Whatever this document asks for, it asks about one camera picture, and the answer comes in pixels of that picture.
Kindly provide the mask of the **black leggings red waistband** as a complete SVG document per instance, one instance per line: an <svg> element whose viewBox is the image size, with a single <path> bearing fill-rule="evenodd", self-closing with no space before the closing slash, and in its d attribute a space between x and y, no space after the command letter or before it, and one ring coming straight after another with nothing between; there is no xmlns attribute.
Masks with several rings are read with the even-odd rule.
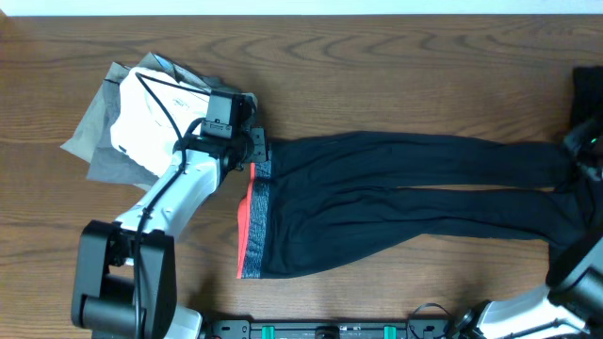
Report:
<svg viewBox="0 0 603 339"><path fill-rule="evenodd" d="M238 209L237 275L287 279L421 234L547 242L602 222L602 185L550 142L355 132L275 140Z"/></svg>

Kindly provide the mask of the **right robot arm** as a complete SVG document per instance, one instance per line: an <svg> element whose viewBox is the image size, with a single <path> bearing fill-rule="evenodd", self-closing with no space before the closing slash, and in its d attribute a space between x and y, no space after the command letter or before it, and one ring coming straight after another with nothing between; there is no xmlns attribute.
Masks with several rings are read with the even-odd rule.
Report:
<svg viewBox="0 0 603 339"><path fill-rule="evenodd" d="M602 335L602 118L576 125L563 147L572 183L560 191L468 191L462 205L498 227L534 231L554 255L543 285L503 301L485 300L448 323L447 338Z"/></svg>

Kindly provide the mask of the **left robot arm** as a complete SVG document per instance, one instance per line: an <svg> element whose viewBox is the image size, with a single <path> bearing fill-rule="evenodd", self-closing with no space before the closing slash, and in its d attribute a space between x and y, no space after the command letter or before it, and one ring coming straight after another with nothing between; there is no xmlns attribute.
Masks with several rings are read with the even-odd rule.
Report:
<svg viewBox="0 0 603 339"><path fill-rule="evenodd" d="M71 320L95 338L198 338L203 318L178 305L174 245L232 170L266 160L251 93L213 90L179 134L167 171L113 222L82 231Z"/></svg>

